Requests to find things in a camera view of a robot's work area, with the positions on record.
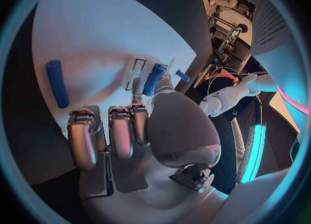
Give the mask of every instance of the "white panel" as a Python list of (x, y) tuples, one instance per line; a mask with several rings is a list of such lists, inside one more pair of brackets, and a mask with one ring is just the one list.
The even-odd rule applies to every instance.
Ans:
[[(66, 136), (69, 111), (97, 104), (104, 116), (110, 105), (129, 105), (121, 88), (130, 55), (153, 57), (163, 64), (176, 58), (171, 71), (185, 72), (196, 54), (156, 14), (135, 0), (41, 0), (33, 24), (35, 73), (42, 95)], [(70, 105), (59, 109), (45, 64), (61, 60)], [(172, 77), (177, 85), (179, 78)]]

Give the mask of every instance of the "person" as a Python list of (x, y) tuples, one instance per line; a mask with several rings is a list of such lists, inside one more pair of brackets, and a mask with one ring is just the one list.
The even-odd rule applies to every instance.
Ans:
[(237, 0), (203, 0), (205, 11), (208, 17), (214, 16), (217, 8), (222, 10), (224, 7), (234, 8)]

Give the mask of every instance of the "cyan light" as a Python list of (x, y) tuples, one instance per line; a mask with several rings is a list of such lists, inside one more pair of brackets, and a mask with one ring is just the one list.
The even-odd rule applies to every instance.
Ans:
[(241, 180), (242, 183), (253, 180), (257, 175), (263, 153), (265, 129), (264, 125), (255, 125), (250, 156)]

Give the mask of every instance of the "blue foam cylinder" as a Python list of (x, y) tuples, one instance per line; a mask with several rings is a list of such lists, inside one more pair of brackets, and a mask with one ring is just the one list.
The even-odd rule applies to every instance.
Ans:
[(69, 105), (69, 99), (63, 79), (62, 63), (59, 60), (50, 61), (46, 64), (46, 68), (57, 105), (59, 108), (66, 108)]
[(176, 72), (176, 75), (178, 75), (184, 82), (189, 82), (190, 77), (186, 74), (184, 74), (182, 71), (178, 70)]
[(165, 72), (165, 67), (161, 66), (160, 64), (156, 64), (153, 67), (145, 83), (145, 88), (143, 91), (144, 95), (147, 95), (147, 96), (154, 95), (154, 90), (156, 88), (158, 79), (164, 72)]

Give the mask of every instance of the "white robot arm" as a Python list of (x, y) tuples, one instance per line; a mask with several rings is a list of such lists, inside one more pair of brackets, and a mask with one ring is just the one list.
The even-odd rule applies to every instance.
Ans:
[(277, 92), (274, 80), (268, 74), (262, 76), (249, 74), (238, 85), (205, 96), (200, 102), (200, 108), (206, 115), (216, 117), (236, 106), (242, 98), (256, 96), (261, 91)]

